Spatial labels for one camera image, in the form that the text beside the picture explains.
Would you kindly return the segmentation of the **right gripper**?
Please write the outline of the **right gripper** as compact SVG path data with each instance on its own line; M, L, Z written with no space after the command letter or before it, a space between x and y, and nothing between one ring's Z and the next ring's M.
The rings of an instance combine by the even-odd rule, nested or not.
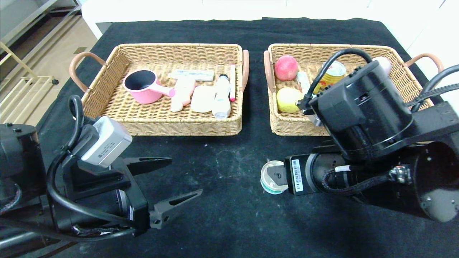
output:
M285 166L267 168L267 174L276 186L289 186L294 195L325 192L322 178L325 172L336 166L346 165L338 153L311 153L285 157Z

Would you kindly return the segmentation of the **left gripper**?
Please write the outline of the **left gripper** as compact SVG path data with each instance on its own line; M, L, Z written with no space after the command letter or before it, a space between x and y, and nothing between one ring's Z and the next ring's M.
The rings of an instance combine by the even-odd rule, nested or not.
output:
M203 189L153 205L135 176L165 168L170 157L118 157L106 168L76 157L56 157L49 167L49 200L56 228L74 236L94 231L108 237L144 234L162 229L198 198Z

